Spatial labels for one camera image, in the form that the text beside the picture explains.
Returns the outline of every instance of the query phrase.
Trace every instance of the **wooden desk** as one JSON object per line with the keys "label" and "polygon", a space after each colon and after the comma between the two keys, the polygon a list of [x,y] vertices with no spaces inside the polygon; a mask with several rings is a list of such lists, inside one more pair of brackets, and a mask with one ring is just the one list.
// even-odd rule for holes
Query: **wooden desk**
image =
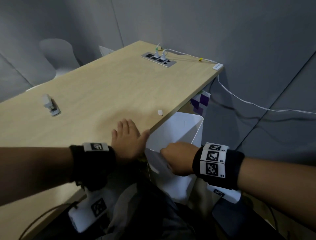
{"label": "wooden desk", "polygon": [[[140,132],[158,128],[219,71],[213,63],[169,53],[170,68],[140,56],[155,45],[138,41],[0,104],[0,146],[111,143],[117,121],[131,118]],[[41,103],[51,95],[61,114]],[[157,111],[163,110],[163,116]],[[0,239],[18,239],[41,213],[78,191],[66,184],[0,207]]]}

